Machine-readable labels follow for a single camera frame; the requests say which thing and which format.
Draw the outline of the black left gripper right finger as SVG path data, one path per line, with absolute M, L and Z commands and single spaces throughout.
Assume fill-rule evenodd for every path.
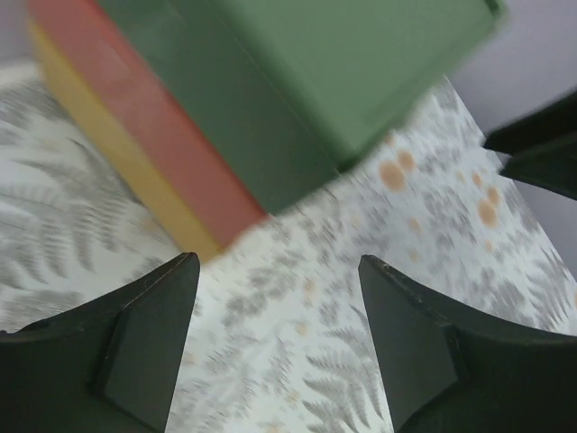
M 372 255 L 358 270 L 395 431 L 575 431 L 573 336 L 481 312 Z

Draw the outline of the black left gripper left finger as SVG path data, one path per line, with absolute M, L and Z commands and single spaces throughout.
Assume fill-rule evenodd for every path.
M 162 432 L 197 295 L 182 253 L 117 290 L 1 334 L 3 432 Z

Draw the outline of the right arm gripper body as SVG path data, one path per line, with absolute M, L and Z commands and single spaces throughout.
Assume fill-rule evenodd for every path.
M 499 174 L 576 199 L 576 93 L 492 131 L 483 147 L 508 159 Z

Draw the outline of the red drawer box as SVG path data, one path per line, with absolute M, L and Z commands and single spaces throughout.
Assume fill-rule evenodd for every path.
M 28 11 L 223 250 L 266 217 L 96 2 L 31 1 Z

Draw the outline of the green drawer box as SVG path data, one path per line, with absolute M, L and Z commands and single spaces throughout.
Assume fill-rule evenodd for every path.
M 360 162 L 495 32 L 500 1 L 104 1 L 276 214 Z

